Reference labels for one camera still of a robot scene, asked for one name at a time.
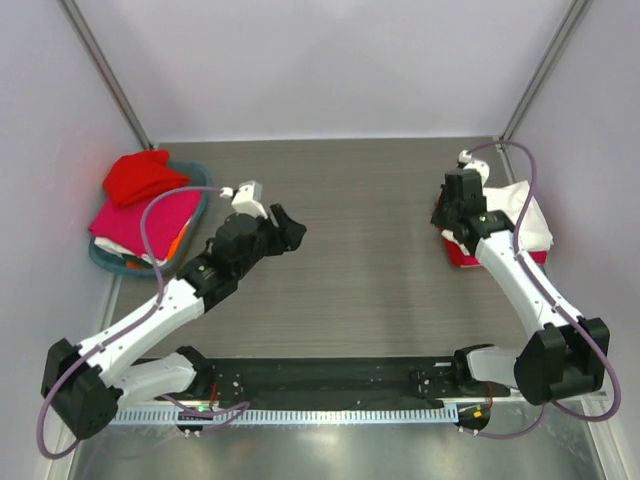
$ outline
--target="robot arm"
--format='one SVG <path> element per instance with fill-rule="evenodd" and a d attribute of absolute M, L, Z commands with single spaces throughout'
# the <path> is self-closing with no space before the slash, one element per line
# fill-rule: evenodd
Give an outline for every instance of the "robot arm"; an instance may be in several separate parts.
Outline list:
<path fill-rule="evenodd" d="M 271 206 L 271 216 L 260 203 L 256 182 L 225 188 L 235 213 L 227 217 L 205 250 L 186 263 L 167 282 L 162 304 L 154 314 L 120 339 L 89 357 L 56 394 L 52 406 L 79 440 L 102 430 L 119 408 L 166 393 L 201 395 L 211 385 L 212 369 L 192 347 L 152 362 L 132 366 L 168 334 L 211 310 L 238 288 L 238 282 L 264 257 L 297 250 L 306 227 Z M 71 364 L 121 332 L 156 303 L 150 299 L 107 330 L 76 346 L 66 339 L 49 349 L 42 384 L 46 396 Z"/>
<path fill-rule="evenodd" d="M 513 251 L 513 224 L 504 212 L 487 212 L 478 172 L 457 169 L 445 174 L 431 223 L 453 231 L 456 240 L 491 273 L 515 308 L 529 339 L 519 353 L 492 345 L 458 350 L 455 356 L 465 380 L 517 386 L 533 405 L 602 387 L 604 366 L 575 329 L 556 313 L 556 308 L 562 306 L 576 318 L 605 354 L 608 328 L 599 318 L 585 319 L 553 287 L 526 251 Z M 527 275 L 517 255 L 534 273 L 534 279 Z M 540 287 L 551 294 L 554 304 L 542 295 Z"/>

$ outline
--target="red cloth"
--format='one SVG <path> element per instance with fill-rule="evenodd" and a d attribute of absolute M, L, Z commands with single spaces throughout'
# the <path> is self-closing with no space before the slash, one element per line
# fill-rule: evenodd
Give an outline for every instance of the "red cloth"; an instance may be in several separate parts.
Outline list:
<path fill-rule="evenodd" d="M 168 161 L 169 152 L 166 150 L 145 150 L 125 155 L 111 167 L 102 186 L 113 204 L 123 208 L 188 185 L 189 177 L 167 167 Z"/>
<path fill-rule="evenodd" d="M 195 213 L 201 195 L 201 192 L 192 191 L 176 193 L 163 198 L 153 207 L 147 216 L 146 227 L 151 251 L 157 259 L 167 258 L 171 243 Z M 140 257 L 146 253 L 140 235 L 140 219 L 152 200 L 148 198 L 126 208 L 117 208 L 108 198 L 89 226 L 89 231 L 96 237 L 108 238 Z"/>

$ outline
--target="teal basket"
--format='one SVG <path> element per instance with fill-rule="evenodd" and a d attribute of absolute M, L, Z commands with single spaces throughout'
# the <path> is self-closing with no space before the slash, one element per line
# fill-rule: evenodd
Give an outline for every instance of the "teal basket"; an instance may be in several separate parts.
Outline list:
<path fill-rule="evenodd" d="M 189 186 L 213 186 L 213 180 L 211 179 L 211 174 L 209 171 L 204 168 L 202 165 L 198 163 L 186 163 L 179 162 L 176 160 L 169 160 L 167 166 L 172 170 L 175 170 L 178 173 L 186 175 L 191 179 Z M 184 234 L 184 238 L 178 247 L 178 251 L 171 259 L 171 261 L 164 264 L 160 267 L 160 270 L 163 274 L 168 273 L 174 270 L 181 262 L 184 257 L 187 249 L 189 248 L 189 244 L 191 243 L 191 239 L 196 231 L 198 226 L 200 217 L 207 209 L 207 204 L 209 203 L 209 192 L 202 192 L 202 196 L 200 197 L 200 203 L 198 203 L 198 208 L 196 209 L 193 217 L 191 218 L 191 222 L 189 223 L 189 228 Z M 151 268 L 129 268 L 125 260 L 122 258 L 112 255 L 108 252 L 105 252 L 101 248 L 95 245 L 95 237 L 91 237 L 91 242 L 89 242 L 89 257 L 93 262 L 99 267 L 104 268 L 110 272 L 115 273 L 116 275 L 122 275 L 125 277 L 139 277 L 139 278 L 147 278 L 153 277 L 155 274 L 153 273 L 153 269 Z"/>

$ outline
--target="wood grain surface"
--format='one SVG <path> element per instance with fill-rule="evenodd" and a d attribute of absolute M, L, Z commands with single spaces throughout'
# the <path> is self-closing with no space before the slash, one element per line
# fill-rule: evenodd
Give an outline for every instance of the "wood grain surface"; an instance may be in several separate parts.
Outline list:
<path fill-rule="evenodd" d="M 239 290 L 169 335 L 148 356 L 192 345 L 210 357 L 449 354 L 478 343 L 524 346 L 515 311 L 483 269 L 450 265 L 429 224 L 444 172 L 486 138 L 229 142 L 166 145 L 206 165 L 218 186 L 264 185 L 307 225 L 297 252 L 263 259 Z M 506 176 L 482 157 L 490 186 Z M 190 256 L 204 248 L 229 202 L 211 197 Z M 114 320 L 150 298 L 151 280 L 123 279 Z"/>

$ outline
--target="purple cable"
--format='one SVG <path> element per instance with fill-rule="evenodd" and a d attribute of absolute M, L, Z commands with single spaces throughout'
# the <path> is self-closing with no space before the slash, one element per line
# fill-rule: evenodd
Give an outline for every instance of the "purple cable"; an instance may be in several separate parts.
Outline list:
<path fill-rule="evenodd" d="M 40 409 L 40 413 L 38 414 L 38 420 L 36 422 L 36 443 L 38 444 L 38 450 L 40 451 L 40 454 L 43 457 L 48 458 L 50 460 L 58 460 L 60 458 L 66 457 L 76 449 L 79 443 L 78 440 L 74 440 L 74 442 L 66 450 L 63 450 L 62 452 L 58 452 L 58 453 L 53 453 L 49 451 L 49 449 L 45 445 L 45 440 L 44 440 L 45 419 L 47 416 L 47 412 L 51 407 L 51 403 L 53 402 L 53 398 L 56 396 L 56 394 L 58 393 L 62 385 L 64 385 L 64 383 L 69 379 L 69 377 L 71 377 L 71 375 L 73 375 L 78 370 L 78 368 L 80 368 L 80 366 L 87 361 L 87 359 L 91 358 L 93 355 L 100 352 L 105 347 L 111 345 L 113 342 L 119 340 L 120 338 L 125 336 L 127 333 L 138 328 L 140 325 L 146 322 L 149 318 L 151 318 L 151 316 L 156 312 L 158 307 L 162 304 L 162 299 L 164 297 L 165 283 L 164 283 L 164 278 L 162 277 L 162 271 L 160 270 L 160 266 L 158 265 L 158 261 L 154 256 L 153 251 L 151 250 L 151 245 L 149 244 L 149 238 L 147 236 L 147 217 L 151 209 L 163 198 L 166 198 L 170 195 L 174 195 L 176 193 L 193 192 L 193 191 L 219 192 L 220 189 L 217 187 L 204 187 L 204 186 L 176 188 L 174 190 L 170 190 L 161 195 L 158 195 L 156 198 L 154 198 L 151 201 L 151 203 L 149 203 L 149 205 L 147 205 L 147 208 L 145 208 L 144 213 L 142 214 L 142 218 L 140 219 L 140 236 L 142 237 L 142 243 L 144 244 L 144 248 L 147 252 L 147 255 L 149 255 L 149 258 L 151 259 L 151 265 L 153 267 L 153 271 L 156 275 L 156 280 L 158 283 L 158 296 L 156 299 L 156 303 L 151 307 L 151 309 L 149 309 L 147 313 L 145 313 L 142 317 L 140 317 L 138 320 L 133 322 L 131 325 L 115 333 L 111 337 L 105 339 L 101 345 L 96 345 L 87 353 L 85 353 L 82 357 L 76 360 L 75 363 L 73 363 L 73 365 L 71 365 L 71 367 L 69 367 L 69 369 L 67 369 L 60 376 L 60 378 L 53 384 L 53 386 L 51 387 L 51 390 L 49 391 L 49 393 L 46 395 L 44 399 L 42 408 Z M 173 399 L 172 399 L 172 402 L 175 405 L 179 406 L 180 408 L 183 408 L 185 410 L 191 410 L 189 409 L 189 407 L 182 405 L 180 402 L 173 401 Z"/>
<path fill-rule="evenodd" d="M 523 256 L 520 255 L 520 246 L 518 241 L 520 236 L 520 228 L 522 227 L 524 216 L 527 212 L 527 209 L 529 208 L 531 199 L 533 198 L 533 192 L 535 190 L 536 183 L 538 180 L 538 165 L 536 163 L 536 159 L 533 156 L 533 153 L 531 153 L 531 150 L 529 150 L 526 146 L 524 146 L 519 142 L 514 142 L 512 140 L 497 140 L 494 142 L 484 143 L 482 145 L 478 145 L 477 147 L 474 147 L 471 150 L 469 150 L 469 154 L 473 154 L 483 148 L 493 147 L 496 145 L 511 145 L 511 146 L 517 147 L 520 150 L 522 150 L 529 158 L 529 163 L 531 164 L 531 186 L 529 188 L 529 193 L 527 195 L 527 198 L 524 201 L 524 205 L 522 206 L 522 211 L 518 216 L 518 220 L 516 221 L 515 228 L 513 231 L 513 251 L 516 252 L 518 263 L 522 266 L 522 269 L 525 271 L 529 279 L 536 286 L 538 291 L 551 305 L 555 305 L 555 298 L 553 298 L 553 296 L 544 288 L 544 286 L 540 283 L 536 275 L 529 268 L 529 265 L 527 265 Z M 604 422 L 606 420 L 609 420 L 618 412 L 618 410 L 620 409 L 620 404 L 622 403 L 622 390 L 620 387 L 620 380 L 618 379 L 618 375 L 616 374 L 615 369 L 613 368 L 613 365 L 611 364 L 611 362 L 609 361 L 605 353 L 598 346 L 598 344 L 593 340 L 593 338 L 591 338 L 591 336 L 585 331 L 585 329 L 580 326 L 577 320 L 574 319 L 571 315 L 569 315 L 569 313 L 561 306 L 556 306 L 555 310 L 560 314 L 562 318 L 564 318 L 567 322 L 569 322 L 569 324 L 575 329 L 576 332 L 578 332 L 578 334 L 584 339 L 587 345 L 589 345 L 589 347 L 594 351 L 594 353 L 598 357 L 598 360 L 600 360 L 600 362 L 602 362 L 602 365 L 604 365 L 605 370 L 607 371 L 607 373 L 609 374 L 609 377 L 611 378 L 611 384 L 613 386 L 613 402 L 609 410 L 607 410 L 602 415 L 595 415 L 595 416 L 583 415 L 581 413 L 574 412 L 573 410 L 568 409 L 564 405 L 561 405 L 557 401 L 553 401 L 552 403 L 557 408 L 559 408 L 562 412 L 568 415 L 571 415 L 573 417 L 579 418 L 580 420 L 585 420 L 588 422 Z"/>
<path fill-rule="evenodd" d="M 232 407 L 223 409 L 223 410 L 218 410 L 216 412 L 200 412 L 198 410 L 194 410 L 192 408 L 189 408 L 185 405 L 183 405 L 182 403 L 178 402 L 177 400 L 175 400 L 174 398 L 168 396 L 168 395 L 162 395 L 162 398 L 164 398 L 165 400 L 173 403 L 175 406 L 181 408 L 182 410 L 184 410 L 186 413 L 188 413 L 189 415 L 191 415 L 192 417 L 201 417 L 201 418 L 208 418 L 208 419 L 213 419 L 217 416 L 220 415 L 224 415 L 226 413 L 229 412 L 234 412 L 237 410 L 236 414 L 233 415 L 231 418 L 228 418 L 227 420 L 225 420 L 224 422 L 218 424 L 218 425 L 213 425 L 211 427 L 208 428 L 203 428 L 201 434 L 203 435 L 208 435 L 210 433 L 213 432 L 218 432 L 220 430 L 223 430 L 225 428 L 227 428 L 229 425 L 231 425 L 233 422 L 235 422 L 238 418 L 240 418 L 248 409 L 249 409 L 249 402 L 240 402 Z M 112 451 L 108 450 L 104 444 L 98 445 L 98 449 L 104 453 L 105 455 L 107 455 L 110 458 L 113 458 L 115 460 L 137 460 L 138 458 L 144 457 L 145 455 L 148 455 L 149 453 L 153 452 L 154 450 L 158 449 L 159 447 L 166 445 L 169 442 L 172 442 L 173 440 L 176 440 L 178 438 L 184 438 L 183 435 L 181 434 L 176 434 L 176 435 L 171 435 L 168 436 L 162 440 L 160 440 L 158 443 L 156 443 L 155 445 L 153 445 L 152 447 L 147 448 L 146 450 L 143 450 L 140 453 L 136 453 L 133 455 L 121 455 L 119 453 L 113 453 Z"/>
<path fill-rule="evenodd" d="M 545 405 L 543 404 L 542 405 L 542 409 L 540 410 L 540 415 L 538 415 L 538 418 L 536 419 L 536 421 L 533 422 L 531 425 L 529 425 L 524 430 L 521 430 L 520 432 L 515 432 L 515 433 L 484 433 L 484 432 L 477 432 L 477 433 L 475 433 L 475 436 L 476 437 L 482 437 L 482 438 L 490 438 L 491 440 L 513 440 L 514 438 L 522 437 L 522 436 L 524 436 L 524 435 L 526 435 L 528 433 L 531 433 L 533 430 L 538 428 L 538 426 L 542 423 L 542 420 L 544 418 L 544 407 L 545 407 Z M 469 429 L 469 428 L 463 428 L 462 431 L 474 435 L 474 431 Z"/>

